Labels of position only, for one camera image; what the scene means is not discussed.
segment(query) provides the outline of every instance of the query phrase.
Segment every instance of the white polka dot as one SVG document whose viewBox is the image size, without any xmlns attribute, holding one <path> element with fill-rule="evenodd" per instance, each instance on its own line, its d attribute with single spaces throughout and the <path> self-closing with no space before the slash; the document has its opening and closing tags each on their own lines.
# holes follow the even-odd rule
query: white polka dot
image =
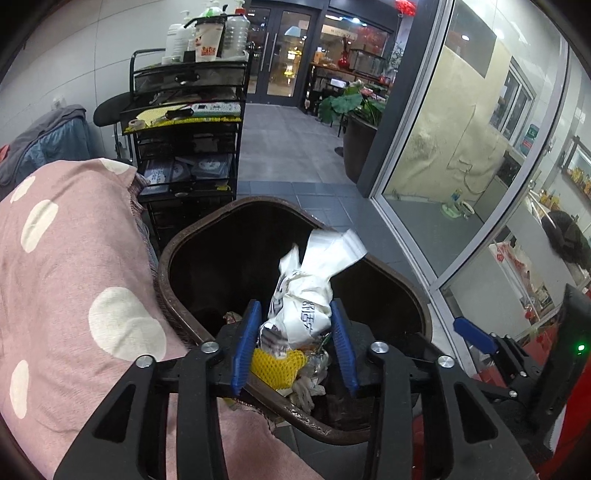
<svg viewBox="0 0 591 480">
<path fill-rule="evenodd" d="M 28 254 L 36 249 L 39 240 L 55 219 L 58 206 L 51 200 L 37 203 L 22 228 L 21 245 Z"/>
<path fill-rule="evenodd" d="M 14 414 L 21 420 L 27 414 L 27 393 L 29 390 L 29 364 L 21 360 L 10 379 L 10 403 Z"/>
<path fill-rule="evenodd" d="M 28 192 L 31 185 L 33 185 L 34 181 L 35 181 L 35 175 L 24 179 L 20 183 L 20 185 L 12 193 L 12 197 L 10 197 L 10 203 L 16 202 L 19 198 L 21 198 L 23 195 L 25 195 L 26 192 Z"/>
<path fill-rule="evenodd" d="M 99 159 L 105 168 L 117 175 L 122 174 L 124 171 L 127 171 L 129 165 L 126 165 L 123 162 L 116 161 L 116 160 L 109 160 L 108 158 L 100 158 Z"/>
<path fill-rule="evenodd" d="M 88 323 L 97 345 L 122 360 L 147 353 L 162 360 L 166 354 L 162 326 L 127 288 L 103 290 L 90 306 Z"/>
</svg>

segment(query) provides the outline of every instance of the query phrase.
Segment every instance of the plant pot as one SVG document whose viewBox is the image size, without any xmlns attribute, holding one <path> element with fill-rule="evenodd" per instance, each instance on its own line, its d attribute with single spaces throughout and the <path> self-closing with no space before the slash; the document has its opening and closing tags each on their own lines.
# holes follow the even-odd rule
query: plant pot
<svg viewBox="0 0 591 480">
<path fill-rule="evenodd" d="M 345 173 L 355 183 L 359 180 L 377 131 L 378 127 L 374 127 L 357 115 L 353 113 L 348 115 L 347 130 L 343 137 L 343 159 Z"/>
</svg>

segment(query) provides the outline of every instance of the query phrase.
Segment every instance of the potted plant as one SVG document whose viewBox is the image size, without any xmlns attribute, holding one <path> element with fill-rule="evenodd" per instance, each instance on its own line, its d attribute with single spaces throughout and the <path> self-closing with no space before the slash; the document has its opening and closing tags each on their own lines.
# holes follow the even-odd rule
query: potted plant
<svg viewBox="0 0 591 480">
<path fill-rule="evenodd" d="M 340 120 L 343 125 L 345 173 L 355 183 L 359 180 L 386 107 L 385 103 L 372 98 L 373 94 L 357 81 L 351 83 L 343 95 L 324 98 L 318 107 L 322 122 Z"/>
</svg>

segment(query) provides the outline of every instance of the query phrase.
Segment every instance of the red vase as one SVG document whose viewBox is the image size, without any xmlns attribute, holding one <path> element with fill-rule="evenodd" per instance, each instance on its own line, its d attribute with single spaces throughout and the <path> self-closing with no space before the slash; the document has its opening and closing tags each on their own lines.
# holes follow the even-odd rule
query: red vase
<svg viewBox="0 0 591 480">
<path fill-rule="evenodd" d="M 349 70 L 350 67 L 350 63 L 349 63 L 349 52 L 344 51 L 343 54 L 341 55 L 341 57 L 339 58 L 339 61 L 337 62 L 339 65 L 339 68 L 342 70 Z"/>
</svg>

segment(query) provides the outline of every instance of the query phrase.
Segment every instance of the gray cloth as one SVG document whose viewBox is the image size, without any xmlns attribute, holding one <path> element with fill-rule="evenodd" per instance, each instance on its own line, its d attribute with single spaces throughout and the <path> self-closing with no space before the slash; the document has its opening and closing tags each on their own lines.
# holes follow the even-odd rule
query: gray cloth
<svg viewBox="0 0 591 480">
<path fill-rule="evenodd" d="M 51 111 L 36 120 L 11 144 L 0 163 L 0 200 L 28 175 L 56 160 L 89 160 L 96 156 L 82 105 Z"/>
</svg>

